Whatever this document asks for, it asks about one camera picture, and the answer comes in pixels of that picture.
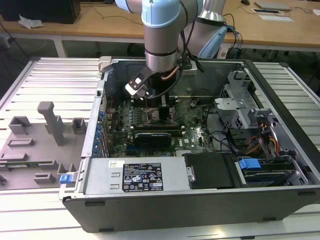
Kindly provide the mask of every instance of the warning label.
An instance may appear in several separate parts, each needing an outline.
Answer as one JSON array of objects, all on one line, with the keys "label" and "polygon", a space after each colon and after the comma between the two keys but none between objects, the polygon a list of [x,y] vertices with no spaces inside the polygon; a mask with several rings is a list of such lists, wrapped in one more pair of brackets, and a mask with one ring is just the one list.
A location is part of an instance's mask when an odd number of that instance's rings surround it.
[{"label": "warning label", "polygon": [[122,190],[125,193],[163,191],[161,163],[124,164]]}]

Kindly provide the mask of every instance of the table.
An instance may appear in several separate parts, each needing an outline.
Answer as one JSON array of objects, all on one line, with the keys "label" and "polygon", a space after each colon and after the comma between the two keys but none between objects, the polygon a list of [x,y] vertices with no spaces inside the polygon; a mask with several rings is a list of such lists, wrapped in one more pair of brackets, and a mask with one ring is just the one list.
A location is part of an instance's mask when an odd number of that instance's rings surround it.
[{"label": "table", "polygon": [[[297,115],[298,110],[313,110],[309,114],[319,112],[319,106],[315,103],[316,100],[319,102],[319,98],[311,94],[312,91],[302,84],[302,80],[290,68],[284,68],[279,63],[254,64],[291,114],[304,124],[304,131],[312,136],[320,136],[320,121],[315,119],[320,118],[320,115],[310,117],[302,114],[305,118]],[[45,121],[36,110],[41,101],[53,101],[54,112],[61,116],[63,122],[70,122],[74,117],[85,118],[88,122],[95,88],[101,77],[97,65],[97,58],[43,57],[39,61],[30,61],[0,101],[0,148],[10,134],[8,124],[12,116],[27,116],[31,123]],[[297,91],[300,92],[299,104],[296,103]],[[268,107],[263,97],[258,97]],[[311,127],[318,126],[318,131],[308,131],[308,124]],[[58,188],[16,190],[14,194],[0,191],[0,239],[51,240],[61,236],[80,240],[253,239],[248,236],[255,236],[257,240],[319,239],[319,201],[303,207],[282,221],[87,233],[58,199],[58,191]]]},{"label": "table", "polygon": [[[236,30],[243,36],[243,48],[320,52],[320,16],[306,13],[301,8],[320,9],[320,2],[297,0],[265,0],[268,2],[284,3],[295,8],[284,16],[291,15],[294,22],[277,22],[262,20],[251,8],[257,8],[254,0],[249,6],[239,0],[226,0],[223,14],[234,16]],[[81,4],[81,13],[74,24],[45,22],[44,27],[27,29],[18,22],[1,21],[4,27],[15,38],[53,40],[58,56],[67,57],[63,41],[94,41],[118,43],[143,43],[144,29],[141,17],[126,12],[117,6],[94,6]],[[0,37],[8,34],[0,29]],[[234,41],[232,33],[227,33],[221,45],[218,58],[226,58],[226,53]]]},{"label": "table", "polygon": [[[294,22],[265,21],[259,14],[250,14],[253,13],[252,8],[258,9],[254,0],[250,2],[247,6],[238,1],[227,0],[223,10],[223,14],[231,13],[234,16],[235,28],[243,37],[244,49],[320,52],[320,16],[305,12],[320,9],[320,2],[264,0],[294,8],[278,15],[290,17]],[[228,24],[232,24],[231,16],[225,18]],[[220,58],[225,58],[231,45],[230,39],[235,39],[232,33],[227,33],[227,36],[229,39],[224,40],[219,51]]]}]

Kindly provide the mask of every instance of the robotic arm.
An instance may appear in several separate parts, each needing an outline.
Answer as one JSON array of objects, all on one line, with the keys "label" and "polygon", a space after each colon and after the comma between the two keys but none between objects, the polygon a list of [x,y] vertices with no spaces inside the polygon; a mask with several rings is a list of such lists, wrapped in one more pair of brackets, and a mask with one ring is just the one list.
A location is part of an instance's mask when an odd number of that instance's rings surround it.
[{"label": "robotic arm", "polygon": [[[173,88],[181,77],[187,51],[199,58],[212,58],[227,32],[222,16],[225,0],[115,2],[128,12],[141,14],[144,24],[146,67],[125,86],[132,96],[142,100],[155,99]],[[178,48],[182,52],[179,64]],[[155,89],[154,96],[149,93],[147,81]]]}]

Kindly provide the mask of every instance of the laptop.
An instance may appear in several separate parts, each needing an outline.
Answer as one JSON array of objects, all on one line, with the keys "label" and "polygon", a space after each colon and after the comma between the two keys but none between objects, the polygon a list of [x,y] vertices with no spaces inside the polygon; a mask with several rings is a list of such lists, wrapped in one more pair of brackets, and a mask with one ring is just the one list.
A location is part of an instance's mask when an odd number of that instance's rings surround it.
[{"label": "laptop", "polygon": [[290,7],[282,3],[265,2],[265,1],[255,1],[254,3],[261,9],[283,10],[283,11],[292,10]]}]

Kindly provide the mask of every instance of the paper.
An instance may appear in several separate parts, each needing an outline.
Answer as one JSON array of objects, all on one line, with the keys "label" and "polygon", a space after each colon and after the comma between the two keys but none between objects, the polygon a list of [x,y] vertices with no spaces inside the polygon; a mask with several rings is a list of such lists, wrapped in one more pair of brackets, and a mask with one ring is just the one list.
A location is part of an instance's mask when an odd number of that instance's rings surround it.
[{"label": "paper", "polygon": [[315,15],[319,16],[320,15],[320,10],[317,9],[313,9],[312,10],[314,12]]},{"label": "paper", "polygon": [[19,23],[27,29],[43,27],[41,20],[30,20],[19,14]]},{"label": "paper", "polygon": [[288,16],[266,16],[266,15],[259,15],[259,16],[260,18],[266,21],[291,22],[291,23],[295,22]]}]

